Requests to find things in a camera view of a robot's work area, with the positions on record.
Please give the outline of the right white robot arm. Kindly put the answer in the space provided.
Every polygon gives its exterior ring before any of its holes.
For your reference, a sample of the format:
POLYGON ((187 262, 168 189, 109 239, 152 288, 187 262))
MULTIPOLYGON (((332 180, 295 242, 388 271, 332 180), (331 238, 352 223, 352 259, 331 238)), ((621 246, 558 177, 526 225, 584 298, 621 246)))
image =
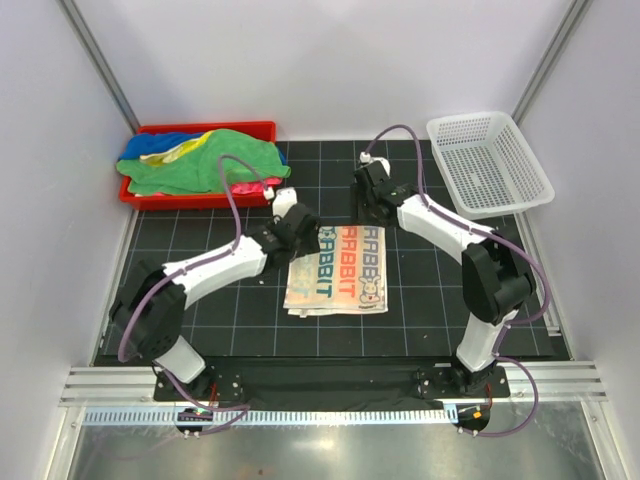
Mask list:
POLYGON ((460 395, 484 391, 494 374, 499 344, 537 289, 530 263, 519 254, 521 248, 506 234, 421 196, 416 187, 395 184, 379 160, 354 171, 350 194, 356 223, 418 236, 460 265, 469 319, 448 377, 460 395))

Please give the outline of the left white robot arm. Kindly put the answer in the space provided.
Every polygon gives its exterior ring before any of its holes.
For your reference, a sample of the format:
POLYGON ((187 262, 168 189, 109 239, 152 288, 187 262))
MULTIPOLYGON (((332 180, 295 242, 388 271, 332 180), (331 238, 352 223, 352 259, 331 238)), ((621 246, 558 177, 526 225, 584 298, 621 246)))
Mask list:
POLYGON ((140 261, 109 310, 110 320, 122 332, 118 360, 150 362, 161 369, 160 382, 176 394, 203 399, 215 374, 182 335, 184 313, 232 283, 317 253, 319 230, 317 214, 295 203, 215 250, 166 264, 140 261))

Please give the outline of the printed rabbit towel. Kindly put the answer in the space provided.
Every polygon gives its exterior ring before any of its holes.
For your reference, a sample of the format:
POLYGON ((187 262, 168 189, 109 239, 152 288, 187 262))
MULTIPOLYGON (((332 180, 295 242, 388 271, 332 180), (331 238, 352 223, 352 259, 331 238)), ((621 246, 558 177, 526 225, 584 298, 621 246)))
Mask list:
POLYGON ((294 260, 284 308, 299 317, 388 311, 385 229, 325 226, 320 250, 294 260))

